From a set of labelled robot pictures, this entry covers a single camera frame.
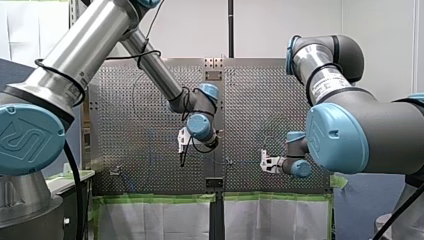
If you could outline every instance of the metal bracket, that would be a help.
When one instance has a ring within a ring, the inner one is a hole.
[[[224,179],[222,177],[206,178],[206,192],[219,192],[217,189],[224,187]]]

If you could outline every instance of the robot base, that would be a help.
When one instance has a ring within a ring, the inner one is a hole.
[[[61,197],[53,197],[48,209],[0,223],[0,240],[62,240],[64,207]]]

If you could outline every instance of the green tape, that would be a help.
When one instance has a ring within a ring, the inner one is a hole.
[[[88,175],[90,173],[94,173],[94,171],[93,170],[80,170],[79,173],[80,173],[80,177],[84,177],[85,175]],[[58,179],[58,178],[60,178],[60,179],[74,179],[74,176],[72,175],[72,173],[67,173],[65,175],[63,175],[63,173],[59,173],[59,174],[56,174],[56,175],[53,175],[53,176],[46,178],[46,180],[55,180],[55,179]]]
[[[331,175],[330,176],[330,186],[333,188],[343,189],[348,183],[348,180],[345,177],[340,175]]]
[[[331,194],[323,195],[323,194],[268,193],[268,192],[225,193],[224,195],[225,201],[254,201],[259,199],[326,202],[332,199],[332,195]]]
[[[95,197],[93,203],[105,204],[129,204],[129,203],[164,203],[164,204],[187,204],[214,202],[215,194],[197,195],[155,195],[155,194],[126,194],[118,196]]]

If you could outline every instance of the white wall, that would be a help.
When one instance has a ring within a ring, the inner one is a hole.
[[[379,100],[391,101],[414,89],[416,2],[419,0],[343,0],[343,34],[365,55],[358,84]]]
[[[143,18],[144,34],[156,10]],[[228,52],[227,26],[227,0],[168,0],[153,25],[150,42],[167,58],[221,57]],[[122,46],[117,51],[127,54]]]
[[[340,34],[341,0],[235,0],[236,58],[285,58],[291,37]]]
[[[235,0],[235,57],[285,57],[287,42],[341,33],[341,0]],[[227,0],[166,1],[151,33],[164,57],[228,56]],[[147,33],[154,11],[141,23]],[[113,52],[127,54],[122,46]]]
[[[417,26],[415,30],[417,33],[415,36],[416,39],[416,62],[415,62],[415,70],[416,70],[416,90],[417,92],[424,92],[424,3],[422,1],[417,1],[416,4],[417,9],[417,18],[415,22]]]

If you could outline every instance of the white cloth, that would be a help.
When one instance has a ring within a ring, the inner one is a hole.
[[[225,236],[231,240],[329,239],[329,203],[292,200],[225,202]]]
[[[209,240],[210,203],[106,204],[99,240]]]

